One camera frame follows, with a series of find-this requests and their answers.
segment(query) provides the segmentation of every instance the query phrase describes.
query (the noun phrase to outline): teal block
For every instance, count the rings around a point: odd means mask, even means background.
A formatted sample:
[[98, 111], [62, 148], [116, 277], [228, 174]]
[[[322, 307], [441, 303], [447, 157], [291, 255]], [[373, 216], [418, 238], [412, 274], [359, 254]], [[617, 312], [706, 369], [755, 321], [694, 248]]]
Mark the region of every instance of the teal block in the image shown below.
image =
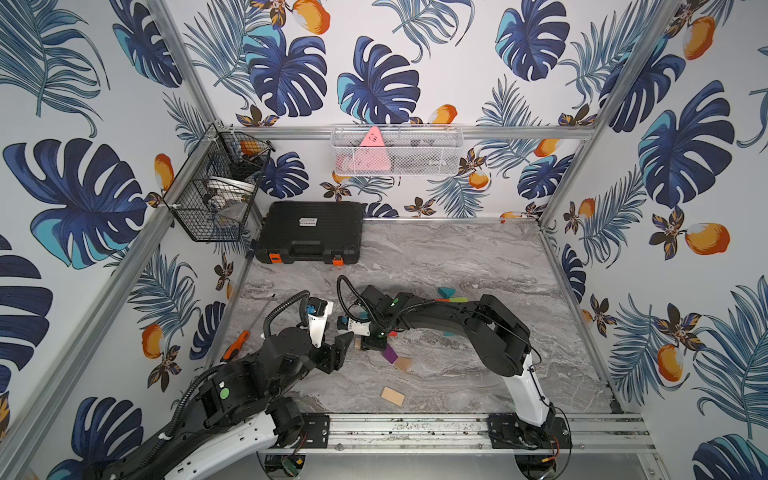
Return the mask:
[[453, 294], [456, 293], [456, 289], [448, 288], [447, 286], [440, 286], [437, 289], [437, 293], [441, 298], [451, 298]]

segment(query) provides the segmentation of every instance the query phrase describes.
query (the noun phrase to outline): pink triangular object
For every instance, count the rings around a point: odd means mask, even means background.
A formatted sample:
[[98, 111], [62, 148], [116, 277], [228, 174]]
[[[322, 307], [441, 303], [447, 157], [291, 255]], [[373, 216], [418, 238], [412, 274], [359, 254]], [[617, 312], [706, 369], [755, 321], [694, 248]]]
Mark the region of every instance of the pink triangular object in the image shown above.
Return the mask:
[[[384, 147], [379, 127], [371, 127], [360, 147]], [[354, 155], [355, 170], [384, 171], [392, 169], [392, 162], [385, 148], [357, 148]]]
[[382, 138], [382, 131], [379, 127], [371, 127], [363, 138], [360, 147], [383, 147], [384, 139]]

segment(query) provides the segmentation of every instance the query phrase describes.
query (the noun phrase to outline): wire basket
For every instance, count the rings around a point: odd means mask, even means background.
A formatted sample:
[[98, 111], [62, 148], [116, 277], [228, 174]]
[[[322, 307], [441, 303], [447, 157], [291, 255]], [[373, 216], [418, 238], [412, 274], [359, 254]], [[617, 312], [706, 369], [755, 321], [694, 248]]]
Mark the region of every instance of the wire basket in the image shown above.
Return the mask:
[[464, 137], [455, 125], [378, 125], [384, 147], [360, 147], [373, 125], [334, 125], [336, 173], [355, 176], [450, 177], [458, 173]]
[[170, 206], [196, 242], [240, 242], [272, 144], [241, 132], [218, 132], [190, 183]]

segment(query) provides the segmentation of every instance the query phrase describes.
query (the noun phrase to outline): gray marble surface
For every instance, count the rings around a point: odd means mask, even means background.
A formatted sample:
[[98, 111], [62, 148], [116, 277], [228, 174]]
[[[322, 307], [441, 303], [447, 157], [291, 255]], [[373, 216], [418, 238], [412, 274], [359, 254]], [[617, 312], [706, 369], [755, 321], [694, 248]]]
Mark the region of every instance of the gray marble surface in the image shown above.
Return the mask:
[[[282, 301], [309, 290], [336, 301], [336, 278], [341, 273], [358, 291], [372, 284], [391, 296], [411, 291], [437, 298], [437, 287], [448, 286], [470, 300], [479, 300], [484, 293], [495, 295], [528, 326], [531, 343], [543, 357], [538, 378], [555, 405], [566, 412], [610, 412], [610, 394], [590, 363], [536, 232], [533, 222], [366, 223], [362, 254], [355, 265], [254, 261], [223, 348], [247, 328], [272, 293]], [[336, 335], [339, 312], [340, 308], [332, 315], [330, 339]], [[273, 322], [273, 331], [296, 325], [297, 319], [298, 309], [288, 309]], [[260, 332], [261, 320], [246, 352], [259, 348]], [[294, 398], [307, 411], [508, 412], [514, 408], [502, 378], [482, 365], [467, 339], [421, 329], [390, 338], [390, 345], [399, 356], [413, 360], [408, 372], [390, 365], [379, 352], [350, 347], [340, 371], [330, 376], [313, 371], [294, 387]], [[380, 398], [385, 386], [406, 395], [402, 407]]]

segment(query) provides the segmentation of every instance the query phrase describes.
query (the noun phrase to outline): white wire basket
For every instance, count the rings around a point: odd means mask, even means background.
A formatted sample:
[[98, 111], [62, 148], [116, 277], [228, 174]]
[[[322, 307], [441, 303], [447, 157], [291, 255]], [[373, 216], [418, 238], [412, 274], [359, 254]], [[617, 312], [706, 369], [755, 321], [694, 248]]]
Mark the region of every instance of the white wire basket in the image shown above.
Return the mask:
[[384, 147], [360, 147], [373, 125], [334, 125], [336, 174], [344, 177], [450, 177], [458, 173], [464, 137], [456, 125], [377, 125]]

